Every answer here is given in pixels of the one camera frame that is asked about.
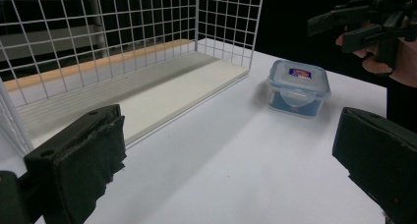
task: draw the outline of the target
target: white wire grid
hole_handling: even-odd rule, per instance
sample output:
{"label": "white wire grid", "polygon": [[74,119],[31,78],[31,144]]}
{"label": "white wire grid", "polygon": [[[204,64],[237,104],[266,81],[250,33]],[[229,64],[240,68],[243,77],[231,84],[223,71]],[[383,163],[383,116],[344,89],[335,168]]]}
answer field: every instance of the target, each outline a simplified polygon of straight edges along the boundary
{"label": "white wire grid", "polygon": [[250,67],[262,0],[0,4],[0,76],[18,107],[193,51]]}

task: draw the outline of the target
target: white tabletop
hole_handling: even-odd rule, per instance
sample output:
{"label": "white tabletop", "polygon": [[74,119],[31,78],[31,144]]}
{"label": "white tabletop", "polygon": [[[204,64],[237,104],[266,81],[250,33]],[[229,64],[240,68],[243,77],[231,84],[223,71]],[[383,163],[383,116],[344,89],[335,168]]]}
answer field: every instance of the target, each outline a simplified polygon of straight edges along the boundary
{"label": "white tabletop", "polygon": [[276,59],[256,53],[247,78],[130,147],[86,223],[383,224],[331,149],[342,108],[385,116],[386,89],[328,72],[317,118],[273,111]]}

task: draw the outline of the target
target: human hand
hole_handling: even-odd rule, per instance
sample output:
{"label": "human hand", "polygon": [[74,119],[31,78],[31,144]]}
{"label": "human hand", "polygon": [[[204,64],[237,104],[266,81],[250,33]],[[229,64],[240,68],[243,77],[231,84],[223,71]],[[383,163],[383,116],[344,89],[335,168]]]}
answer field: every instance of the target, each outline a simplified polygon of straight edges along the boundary
{"label": "human hand", "polygon": [[[398,51],[394,70],[387,64],[377,62],[376,56],[378,45],[370,46],[365,49],[354,51],[353,54],[359,58],[365,58],[368,53],[373,56],[362,62],[363,68],[373,74],[391,73],[389,76],[393,80],[412,87],[417,87],[417,41],[407,42],[404,38],[399,38]],[[343,43],[343,34],[336,40],[336,45]]]}

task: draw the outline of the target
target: wooden strip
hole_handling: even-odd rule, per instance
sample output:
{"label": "wooden strip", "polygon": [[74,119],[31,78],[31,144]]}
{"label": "wooden strip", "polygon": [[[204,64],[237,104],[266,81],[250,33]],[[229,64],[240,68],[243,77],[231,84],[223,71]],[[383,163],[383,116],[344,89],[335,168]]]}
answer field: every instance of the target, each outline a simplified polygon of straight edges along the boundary
{"label": "wooden strip", "polygon": [[[62,77],[66,77],[66,76],[70,76],[70,75],[74,75],[79,73],[80,71],[86,71],[86,70],[90,70],[93,69],[95,67],[99,68],[102,66],[108,66],[109,63],[115,63],[115,62],[120,62],[123,61],[124,59],[130,59],[130,58],[134,58],[135,56],[143,56],[146,54],[151,54],[157,51],[162,51],[164,49],[167,48],[173,48],[173,47],[177,47],[183,44],[188,44],[190,43],[191,40],[188,39],[177,39],[177,40],[173,40],[173,41],[169,41],[166,43],[162,43],[162,44],[157,44],[154,46],[150,46],[150,47],[146,47],[146,48],[142,48],[142,49],[138,49],[138,50],[134,50],[134,51],[129,51],[129,52],[125,52],[123,54],[117,54],[117,55],[112,55],[110,57],[105,57],[105,58],[101,58],[101,59],[97,59],[94,61],[88,61],[85,63],[81,63],[79,65],[72,65],[72,66],[68,66],[65,68],[62,68],[61,71],[60,70],[52,70],[52,71],[48,71],[45,73],[42,73],[42,79],[44,82],[48,82],[48,81],[52,81],[52,80],[56,80],[56,79],[60,79]],[[18,82],[19,81],[19,85],[20,87],[26,87],[26,86],[30,86],[33,84],[40,84],[41,80],[39,75],[32,75],[32,76],[27,76],[27,77],[23,77],[23,78],[19,78],[18,80],[10,80],[10,81],[6,81],[4,82],[4,86],[6,87],[6,89],[8,91],[12,91],[15,89],[18,89]]]}

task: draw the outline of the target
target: blue container lid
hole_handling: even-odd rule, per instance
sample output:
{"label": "blue container lid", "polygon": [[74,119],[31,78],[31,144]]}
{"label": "blue container lid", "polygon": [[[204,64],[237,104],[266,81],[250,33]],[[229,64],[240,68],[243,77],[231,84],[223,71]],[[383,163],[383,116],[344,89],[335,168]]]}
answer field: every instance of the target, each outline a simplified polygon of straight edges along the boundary
{"label": "blue container lid", "polygon": [[329,97],[330,86],[326,70],[289,60],[277,60],[269,71],[268,83],[277,89],[290,89]]}

